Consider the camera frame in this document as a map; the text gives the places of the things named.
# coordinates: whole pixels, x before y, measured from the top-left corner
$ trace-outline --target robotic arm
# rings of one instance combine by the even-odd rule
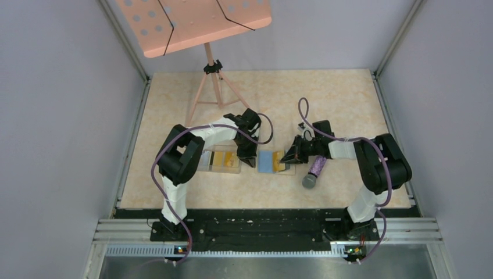
[[[218,124],[236,127],[258,141],[262,121],[258,114],[251,109],[247,109],[243,115],[227,114],[218,121],[210,123],[209,128],[186,133],[163,154],[158,161],[159,173],[162,176],[169,202],[181,219],[187,215],[187,208],[185,207],[187,184],[197,171],[204,149],[223,141],[234,140],[238,146],[238,158],[248,166],[255,167],[257,144],[233,129],[217,127]],[[174,126],[158,154],[174,137],[184,130],[186,128],[182,125]],[[166,201],[162,214],[171,226],[179,223],[179,220],[171,213]]]
[[[313,123],[318,130],[334,135],[328,120]],[[334,141],[315,132],[312,140],[308,141],[297,135],[281,163],[307,163],[309,156],[322,155],[327,159],[356,159],[358,161],[364,187],[351,205],[345,208],[342,229],[349,238],[359,236],[361,230],[373,221],[376,204],[385,202],[388,195],[387,178],[377,152],[366,141],[342,142]],[[371,139],[385,157],[392,189],[398,189],[412,176],[408,161],[390,134],[378,135]]]

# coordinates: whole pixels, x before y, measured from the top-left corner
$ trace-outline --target pink panel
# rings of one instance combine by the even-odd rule
[[[148,58],[237,35],[250,29],[228,21],[216,0],[116,0]],[[219,0],[226,16],[252,29],[272,21],[268,0]]]

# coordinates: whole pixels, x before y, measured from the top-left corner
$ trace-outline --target gray floor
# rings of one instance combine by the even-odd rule
[[[361,266],[336,258],[189,258],[176,268],[147,257],[107,257],[100,279],[435,278],[425,246],[381,246]]]

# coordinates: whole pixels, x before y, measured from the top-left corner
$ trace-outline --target purple glitter bottle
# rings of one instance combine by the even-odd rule
[[[326,161],[326,158],[322,156],[317,156],[317,159],[315,159],[315,162],[313,162],[313,165],[312,167],[310,167],[308,174],[305,175],[305,177],[303,178],[303,187],[307,189],[312,189],[313,187],[315,187],[315,184],[317,183],[317,178],[322,172]]]

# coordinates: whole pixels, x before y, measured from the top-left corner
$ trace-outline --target white wall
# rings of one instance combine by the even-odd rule
[[[115,1],[108,0],[149,75],[157,71],[202,71],[207,64],[203,46],[145,58]],[[271,25],[212,43],[215,58],[225,70],[376,70],[414,0],[269,2]]]
[[[0,278],[80,278],[143,84],[95,0],[0,9]]]
[[[460,278],[491,278],[493,2],[427,1],[382,77],[423,212]]]

